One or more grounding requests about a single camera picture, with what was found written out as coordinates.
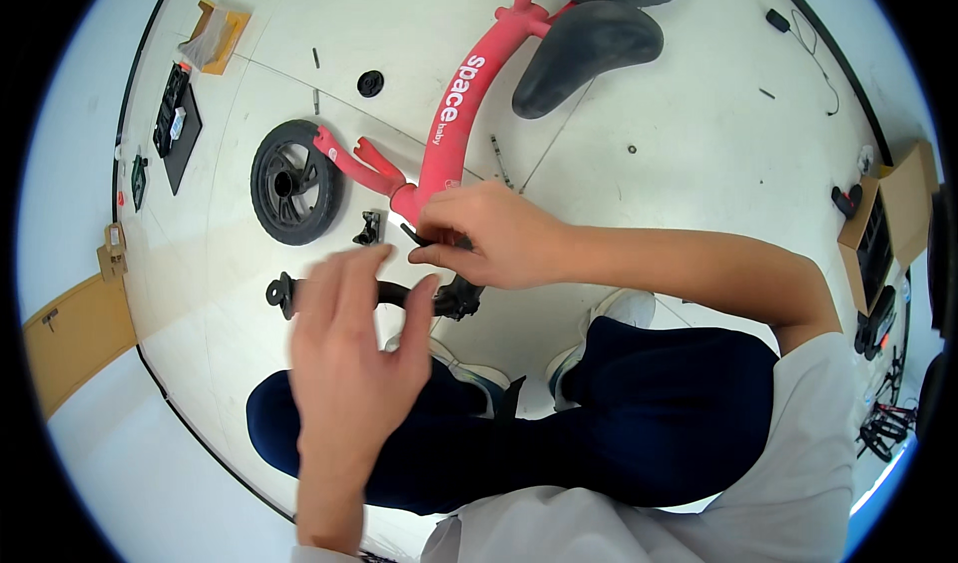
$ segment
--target left hand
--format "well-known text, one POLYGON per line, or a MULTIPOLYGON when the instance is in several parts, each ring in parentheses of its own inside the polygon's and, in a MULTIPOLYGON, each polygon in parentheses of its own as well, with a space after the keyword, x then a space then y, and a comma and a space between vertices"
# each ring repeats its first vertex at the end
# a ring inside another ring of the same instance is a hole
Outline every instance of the left hand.
POLYGON ((331 482, 368 474, 429 379, 429 325, 436 275, 406 298, 399 350, 377 345, 376 274, 393 248, 361 247, 313 266, 296 292, 291 340, 293 399, 300 413, 302 465, 331 482))

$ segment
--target hand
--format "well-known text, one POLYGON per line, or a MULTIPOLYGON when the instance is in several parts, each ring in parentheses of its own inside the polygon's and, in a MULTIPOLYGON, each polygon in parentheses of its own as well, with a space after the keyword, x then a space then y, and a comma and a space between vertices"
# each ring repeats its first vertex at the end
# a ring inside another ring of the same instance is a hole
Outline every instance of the hand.
POLYGON ((569 228, 498 183, 451 188, 432 196, 416 228, 440 243, 414 249, 409 263, 449 268, 480 286, 530 288, 557 282, 569 228), (463 234, 471 252, 452 247, 463 234))
POLYGON ((303 460, 322 461, 331 478, 365 470, 365 484, 382 444, 429 379, 436 275, 406 298, 399 350, 377 346, 376 274, 391 252, 381 245, 336 254, 297 287, 290 380, 301 419, 298 446, 303 460))

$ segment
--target shoe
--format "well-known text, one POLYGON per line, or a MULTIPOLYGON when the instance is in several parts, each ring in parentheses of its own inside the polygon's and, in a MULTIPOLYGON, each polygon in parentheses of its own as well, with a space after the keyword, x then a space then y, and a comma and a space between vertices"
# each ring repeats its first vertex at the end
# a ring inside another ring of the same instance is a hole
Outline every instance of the shoe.
MULTIPOLYGON (((400 335, 386 341, 385 351, 392 352, 400 347, 400 335)), ((495 412, 509 388, 509 377, 498 369, 487 365, 469 365, 460 362, 444 344, 429 337, 429 355, 438 359, 452 372, 452 377, 460 382, 479 387, 485 394, 485 413, 476 417, 493 419, 495 412)))
POLYGON ((589 310, 579 327, 582 342, 558 354, 545 368, 545 381, 556 401, 557 412, 579 407, 578 403, 568 401, 562 396, 559 386, 568 371, 581 361, 582 355, 585 354, 585 336, 592 321, 599 316, 611 317, 636 328, 648 328, 655 316, 655 296, 646 291, 619 289, 589 310))

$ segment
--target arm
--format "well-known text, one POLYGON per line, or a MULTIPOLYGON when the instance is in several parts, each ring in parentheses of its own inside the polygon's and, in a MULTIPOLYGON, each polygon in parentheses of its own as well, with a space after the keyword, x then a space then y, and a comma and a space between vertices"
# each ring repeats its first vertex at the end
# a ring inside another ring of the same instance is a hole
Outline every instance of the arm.
POLYGON ((291 387, 300 413, 299 543, 354 556, 363 490, 386 438, 429 378, 430 275, 406 298, 400 348, 379 351, 376 272, 390 246, 360 248, 317 264, 296 293, 291 387))
POLYGON ((499 288, 587 282, 670 294, 767 323, 783 356, 819 334, 841 332, 814 262, 744 236, 571 226, 496 183, 435 195, 419 232, 449 243, 449 229, 467 234, 475 250, 433 245, 409 261, 499 288))

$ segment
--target knee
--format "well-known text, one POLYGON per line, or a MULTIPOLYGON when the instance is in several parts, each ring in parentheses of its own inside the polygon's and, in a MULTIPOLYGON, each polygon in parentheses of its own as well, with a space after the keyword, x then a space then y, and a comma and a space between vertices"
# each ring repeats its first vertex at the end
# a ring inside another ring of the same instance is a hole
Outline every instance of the knee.
POLYGON ((289 388, 288 370, 280 370, 260 382, 246 398, 246 430, 253 448, 269 460, 270 444, 277 435, 284 434, 278 426, 286 425, 284 415, 295 408, 289 388))

